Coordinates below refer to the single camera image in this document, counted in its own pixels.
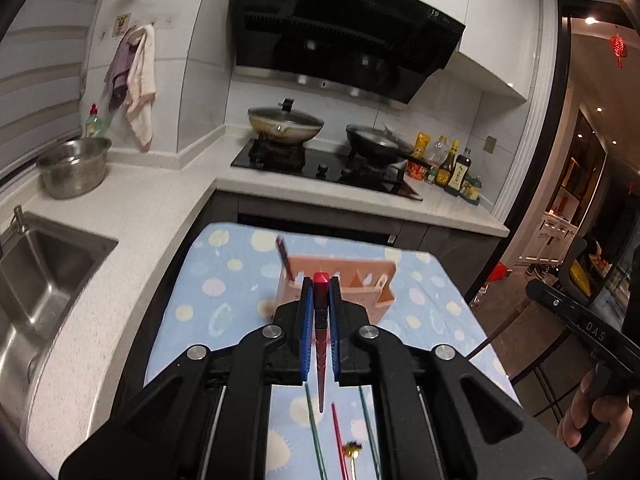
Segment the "red chopstick green end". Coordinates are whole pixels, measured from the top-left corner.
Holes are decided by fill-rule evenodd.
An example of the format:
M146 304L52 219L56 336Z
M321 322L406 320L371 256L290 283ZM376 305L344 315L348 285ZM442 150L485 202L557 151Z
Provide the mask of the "red chopstick green end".
M331 403L331 414L332 414L332 420L333 420L334 437L335 437L335 442L337 447L338 461L340 462L340 468L341 468L341 476L343 480L349 480L349 473L348 473L348 467L346 463L346 455L344 452L340 421L338 420L337 407L333 402Z

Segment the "left wok with lid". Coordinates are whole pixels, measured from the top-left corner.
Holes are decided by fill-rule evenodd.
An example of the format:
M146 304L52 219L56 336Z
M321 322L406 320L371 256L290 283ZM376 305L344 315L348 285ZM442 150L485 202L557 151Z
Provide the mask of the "left wok with lid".
M253 130L263 139L283 144L304 144L324 127L324 121L300 110L294 101L284 99L276 107L250 107L247 118Z

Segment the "dark purple chopstick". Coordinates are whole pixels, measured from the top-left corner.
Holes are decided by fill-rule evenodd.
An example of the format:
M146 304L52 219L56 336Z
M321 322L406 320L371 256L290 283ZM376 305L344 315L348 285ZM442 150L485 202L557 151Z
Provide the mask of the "dark purple chopstick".
M290 259L288 258L288 250L286 249L284 237L282 235L279 235L277 237L276 246L282 262L282 266L284 267L284 270L285 270L286 279L292 282L295 280L295 276L292 271Z

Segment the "bright red chopstick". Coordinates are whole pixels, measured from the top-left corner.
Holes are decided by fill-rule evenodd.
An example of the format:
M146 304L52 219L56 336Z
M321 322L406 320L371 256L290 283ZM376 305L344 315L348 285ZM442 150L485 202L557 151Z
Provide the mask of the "bright red chopstick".
M314 285L314 341L316 342L316 371L318 389L318 409L324 411L326 396L326 342L329 327L329 273L317 272L312 278Z

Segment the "green dish soap bottle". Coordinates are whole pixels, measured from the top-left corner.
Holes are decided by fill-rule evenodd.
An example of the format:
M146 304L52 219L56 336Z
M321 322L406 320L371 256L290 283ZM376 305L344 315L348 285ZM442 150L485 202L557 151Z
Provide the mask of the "green dish soap bottle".
M94 138L102 134L102 119L99 116L99 110L96 103L92 103L89 116L85 122L85 136L87 138Z

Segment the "chrome sink faucet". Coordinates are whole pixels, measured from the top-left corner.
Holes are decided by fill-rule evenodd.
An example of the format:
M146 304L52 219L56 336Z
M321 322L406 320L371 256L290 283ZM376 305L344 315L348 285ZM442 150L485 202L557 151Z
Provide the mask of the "chrome sink faucet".
M6 248L9 247L9 242L15 237L24 235L28 231L28 226L24 218L24 212L21 205L17 205L13 208L13 216L10 220L9 226L1 235L1 255L4 255Z

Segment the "steel mixing bowl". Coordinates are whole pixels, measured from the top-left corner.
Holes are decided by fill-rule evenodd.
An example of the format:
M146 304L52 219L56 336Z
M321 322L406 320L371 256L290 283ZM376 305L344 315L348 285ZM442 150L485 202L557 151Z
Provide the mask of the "steel mixing bowl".
M106 176L107 154L112 141L83 138L58 144L40 155L36 167L44 189L56 200L84 195Z

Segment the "pink perforated utensil holder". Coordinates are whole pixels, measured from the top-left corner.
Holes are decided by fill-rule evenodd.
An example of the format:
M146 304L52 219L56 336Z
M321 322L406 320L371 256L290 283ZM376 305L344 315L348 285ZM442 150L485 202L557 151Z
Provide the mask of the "pink perforated utensil holder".
M392 260L292 256L290 266L296 278L312 278L318 272L336 276L342 297L365 307L373 325L382 321L395 301L390 284L397 268Z

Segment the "black gas stove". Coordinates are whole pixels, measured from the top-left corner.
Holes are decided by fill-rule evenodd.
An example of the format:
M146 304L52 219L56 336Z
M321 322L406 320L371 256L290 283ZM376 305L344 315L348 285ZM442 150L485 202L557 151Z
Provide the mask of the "black gas stove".
M405 197L415 202L423 200L405 181L405 170L401 166L373 168L360 155L325 152L306 148L304 144L250 139L233 159L231 166L349 185Z

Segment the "blue planet print tablecloth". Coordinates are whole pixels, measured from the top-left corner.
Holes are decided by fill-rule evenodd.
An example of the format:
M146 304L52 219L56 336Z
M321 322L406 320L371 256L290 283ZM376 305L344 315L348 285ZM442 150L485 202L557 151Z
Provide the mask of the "blue planet print tablecloth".
M233 223L212 223L201 230L186 253L168 299L144 378L152 380L192 344L209 349L233 346L267 324L277 304L281 261L273 231ZM468 305L439 261L428 252L302 234L285 235L292 256L387 259L396 263L390 288L395 296L382 321L384 330L405 344L431 349L450 344L467 356L485 338ZM496 352L485 348L473 364L509 396L513 387ZM318 409L317 382L308 384L321 441L326 474L340 478L331 403L337 407L341 434L362 445L357 460L361 479L375 476L357 388L326 383L326 406ZM362 387L373 427L371 390ZM269 479L320 479L307 414L304 386L272 390L266 476Z

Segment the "brown red chopstick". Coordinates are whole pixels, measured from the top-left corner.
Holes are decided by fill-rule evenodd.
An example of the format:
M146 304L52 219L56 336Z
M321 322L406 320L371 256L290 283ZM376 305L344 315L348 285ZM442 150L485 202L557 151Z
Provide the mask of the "brown red chopstick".
M488 347L502 332L504 332L518 317L524 312L526 307L519 306L515 308L497 327L492 330L489 335L466 357L470 360L477 356L481 351Z

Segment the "red hanging lantern ornament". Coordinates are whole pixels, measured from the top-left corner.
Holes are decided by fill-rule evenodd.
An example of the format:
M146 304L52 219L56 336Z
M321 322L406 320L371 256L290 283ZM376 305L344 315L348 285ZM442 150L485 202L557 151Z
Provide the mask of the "red hanging lantern ornament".
M616 58L617 67L621 70L624 67L624 59L628 55L626 42L620 34L611 36L608 42Z

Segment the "stainless steel sink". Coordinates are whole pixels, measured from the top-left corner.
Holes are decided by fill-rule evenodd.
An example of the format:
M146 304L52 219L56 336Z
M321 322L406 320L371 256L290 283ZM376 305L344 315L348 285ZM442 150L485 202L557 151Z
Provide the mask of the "stainless steel sink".
M28 231L1 255L1 408L20 436L66 316L117 246L31 212L24 218Z

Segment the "gold flower spoon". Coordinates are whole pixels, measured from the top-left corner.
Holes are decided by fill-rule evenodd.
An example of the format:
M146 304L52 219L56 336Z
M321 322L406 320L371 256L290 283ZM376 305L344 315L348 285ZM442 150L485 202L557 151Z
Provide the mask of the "gold flower spoon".
M348 467L348 474L350 480L357 480L357 458L362 451L362 445L357 441L349 441L343 445L343 455L345 457L345 463Z

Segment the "dark soy sauce bottle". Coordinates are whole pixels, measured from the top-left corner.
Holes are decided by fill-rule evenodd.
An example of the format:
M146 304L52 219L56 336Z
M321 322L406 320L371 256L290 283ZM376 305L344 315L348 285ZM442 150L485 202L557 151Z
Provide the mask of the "dark soy sauce bottle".
M462 183L472 164L470 155L471 150L465 148L463 153L457 156L451 177L445 186L445 191L448 194L452 196L458 196L460 194Z

